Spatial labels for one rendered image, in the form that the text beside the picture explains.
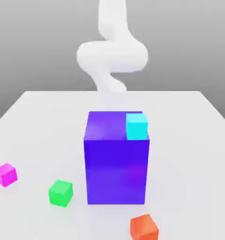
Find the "small cyan cube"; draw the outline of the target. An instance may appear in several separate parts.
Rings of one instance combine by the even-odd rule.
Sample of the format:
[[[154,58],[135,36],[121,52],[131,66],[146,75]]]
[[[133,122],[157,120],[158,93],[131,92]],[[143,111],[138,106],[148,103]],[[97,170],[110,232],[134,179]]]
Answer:
[[[128,140],[147,140],[148,120],[144,113],[126,114],[126,134]]]

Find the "small green cube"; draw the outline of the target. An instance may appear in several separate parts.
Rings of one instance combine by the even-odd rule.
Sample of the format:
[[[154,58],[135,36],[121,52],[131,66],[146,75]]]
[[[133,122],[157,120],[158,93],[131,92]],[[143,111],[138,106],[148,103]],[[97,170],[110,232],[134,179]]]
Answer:
[[[49,189],[50,204],[67,207],[73,197],[71,182],[56,180]]]

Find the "small orange cube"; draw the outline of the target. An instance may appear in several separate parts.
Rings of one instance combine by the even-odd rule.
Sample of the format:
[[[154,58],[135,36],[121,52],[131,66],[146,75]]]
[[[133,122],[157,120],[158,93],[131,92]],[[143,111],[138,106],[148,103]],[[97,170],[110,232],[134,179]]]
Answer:
[[[150,214],[144,214],[130,220],[132,240],[158,240],[159,229]]]

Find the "small magenta cube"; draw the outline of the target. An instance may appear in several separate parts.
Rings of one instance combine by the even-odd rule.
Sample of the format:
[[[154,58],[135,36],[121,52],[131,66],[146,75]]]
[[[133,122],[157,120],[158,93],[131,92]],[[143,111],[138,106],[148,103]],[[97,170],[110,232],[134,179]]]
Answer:
[[[0,184],[5,188],[18,180],[16,169],[6,163],[0,166]]]

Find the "large purple box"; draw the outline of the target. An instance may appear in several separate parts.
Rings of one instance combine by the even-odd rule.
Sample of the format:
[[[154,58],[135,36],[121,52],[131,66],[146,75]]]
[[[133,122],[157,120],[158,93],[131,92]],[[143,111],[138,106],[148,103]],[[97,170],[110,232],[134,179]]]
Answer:
[[[127,138],[148,129],[141,111],[90,111],[83,138],[88,204],[144,204],[150,139]]]

